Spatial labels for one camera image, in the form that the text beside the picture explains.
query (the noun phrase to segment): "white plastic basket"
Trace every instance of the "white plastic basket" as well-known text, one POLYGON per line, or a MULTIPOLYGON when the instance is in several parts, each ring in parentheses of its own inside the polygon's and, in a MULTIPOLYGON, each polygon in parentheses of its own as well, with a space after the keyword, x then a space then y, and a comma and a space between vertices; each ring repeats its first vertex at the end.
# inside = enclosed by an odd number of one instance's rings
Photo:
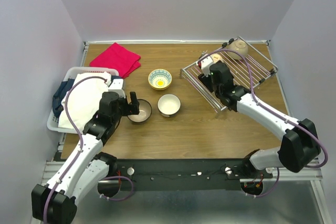
MULTIPOLYGON (((110 69, 110 68, 73 67, 68 70, 63 81, 67 81, 69 78, 75 79, 76 76, 80 73, 103 73, 103 72, 107 72, 113 76, 119 75, 118 71, 116 71, 115 69, 110 69)), ((76 133, 74 129, 66 129, 66 128, 58 127, 58 118, 54 116, 54 113, 52 110, 50 112, 50 115, 47 121, 47 127, 51 131, 58 131, 58 132, 64 132, 64 133, 76 133)))

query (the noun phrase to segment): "metal wire rack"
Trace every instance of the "metal wire rack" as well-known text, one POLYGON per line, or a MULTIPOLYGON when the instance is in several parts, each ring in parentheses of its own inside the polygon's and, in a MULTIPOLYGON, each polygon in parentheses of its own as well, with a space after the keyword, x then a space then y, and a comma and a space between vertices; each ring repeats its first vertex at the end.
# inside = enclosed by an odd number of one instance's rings
MULTIPOLYGON (((253 47, 250 43, 248 43, 241 37, 237 37, 236 39, 244 41, 248 46, 248 55, 246 57, 246 60, 248 61, 252 71, 254 88, 262 84, 268 78, 272 77, 278 71, 278 67, 255 47, 253 47)), ((231 70, 231 73, 234 76, 234 83, 250 88, 248 71, 243 60, 234 60, 227 52, 219 52, 218 54, 222 56, 224 62, 231 70)), ((222 105, 219 99, 215 96, 215 94, 210 93, 208 89, 199 81, 198 76, 201 73, 202 71, 198 67, 197 61, 195 61, 189 66, 181 69, 180 79, 184 78, 188 82, 190 82, 190 84, 214 108, 215 112, 217 113, 217 117, 219 116, 220 112, 224 111, 227 107, 222 105)))

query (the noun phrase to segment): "white wall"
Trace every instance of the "white wall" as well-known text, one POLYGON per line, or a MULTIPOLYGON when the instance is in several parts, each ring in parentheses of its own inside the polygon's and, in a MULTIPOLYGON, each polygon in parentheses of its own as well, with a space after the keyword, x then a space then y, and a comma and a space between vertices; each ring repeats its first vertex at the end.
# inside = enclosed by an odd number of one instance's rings
POLYGON ((322 169, 329 212, 336 222, 336 0, 294 0, 272 41, 274 62, 298 118, 317 126, 330 160, 322 169))
POLYGON ((82 40, 61 0, 0 0, 0 218, 30 223, 33 187, 55 153, 53 93, 82 40))
POLYGON ((270 39, 293 0, 62 0, 85 41, 270 39))

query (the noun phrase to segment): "red object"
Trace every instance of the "red object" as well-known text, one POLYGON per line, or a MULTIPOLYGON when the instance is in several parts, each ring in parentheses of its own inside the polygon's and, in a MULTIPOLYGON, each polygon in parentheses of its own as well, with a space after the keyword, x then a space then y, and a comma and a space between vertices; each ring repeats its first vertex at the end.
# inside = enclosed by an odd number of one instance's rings
POLYGON ((114 43, 90 62, 90 67, 116 69, 119 76, 124 79, 141 66, 138 60, 140 60, 140 55, 128 51, 118 43, 114 43))

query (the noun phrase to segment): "bowl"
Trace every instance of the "bowl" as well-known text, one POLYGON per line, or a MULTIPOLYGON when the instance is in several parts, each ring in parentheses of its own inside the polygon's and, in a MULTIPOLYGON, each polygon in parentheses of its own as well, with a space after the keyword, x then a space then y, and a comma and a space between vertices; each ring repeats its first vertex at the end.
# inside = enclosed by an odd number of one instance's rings
POLYGON ((128 115, 128 119, 133 123, 143 123, 148 120, 152 115, 151 104, 143 99, 138 99, 139 102, 139 114, 138 115, 128 115))
POLYGON ((155 69, 148 75, 148 82, 153 89, 165 90, 172 83, 172 75, 164 69, 155 69))
POLYGON ((165 94, 160 97, 157 107, 164 117, 169 118, 180 110, 181 101, 173 94, 165 94))
MULTIPOLYGON (((246 57, 248 54, 248 46, 247 44, 242 40, 235 40, 230 45, 226 47, 226 49, 236 51, 240 53, 242 56, 246 57)), ((241 60, 241 57, 238 54, 235 54, 234 52, 227 52, 227 54, 235 59, 235 60, 241 60)))

